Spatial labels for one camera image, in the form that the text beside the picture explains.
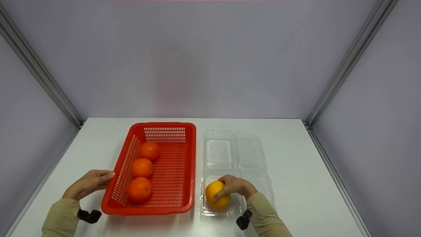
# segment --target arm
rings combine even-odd
[[[292,237],[266,197],[247,180],[225,175],[219,179],[225,186],[215,194],[214,202],[223,195],[238,193],[244,196],[247,208],[253,213],[250,221],[260,237]]]
[[[247,208],[253,213],[250,222],[260,237],[292,237],[262,193],[251,195],[247,199]]]
[[[62,199],[51,206],[42,227],[42,237],[73,237],[79,221],[79,201],[97,190],[106,189],[114,175],[109,170],[91,170],[73,183]]]
[[[42,227],[42,237],[73,237],[79,218],[79,201],[60,199],[54,203]]]

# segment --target red plastic basket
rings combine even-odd
[[[159,145],[160,156],[153,161],[149,180],[152,193],[143,203],[127,199],[127,186],[133,180],[130,168],[139,158],[145,142]],[[193,206],[196,168],[196,126],[191,123],[138,123],[126,137],[120,156],[101,203],[105,214],[162,215],[183,213]]]

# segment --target orange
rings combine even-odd
[[[208,204],[211,208],[215,210],[223,210],[228,207],[229,202],[231,201],[231,195],[226,194],[221,197],[221,199],[217,202],[213,202],[212,199],[217,194],[225,184],[221,181],[213,181],[205,189],[206,199],[208,200]]]
[[[151,195],[152,186],[149,179],[133,179],[127,187],[127,197],[133,202],[143,202]]]
[[[133,178],[139,177],[149,177],[151,176],[154,170],[154,166],[152,162],[145,158],[140,158],[133,161],[132,167],[130,169],[130,173],[132,174]]]
[[[140,158],[146,158],[151,161],[155,160],[159,155],[158,144],[153,142],[143,143],[139,147]]]

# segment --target person's left hand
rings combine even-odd
[[[115,173],[110,170],[90,170],[74,182],[63,194],[62,198],[80,201],[91,193],[106,189],[109,180]]]

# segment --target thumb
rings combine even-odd
[[[114,177],[114,175],[115,175],[115,173],[114,172],[111,172],[111,173],[108,173],[106,175],[103,175],[103,176],[98,177],[98,184],[102,184],[102,183],[107,182],[112,177]]]
[[[213,202],[217,202],[221,199],[221,197],[223,195],[229,194],[228,189],[226,188],[226,186],[224,186],[218,193],[215,194],[215,196],[213,196],[212,201]]]

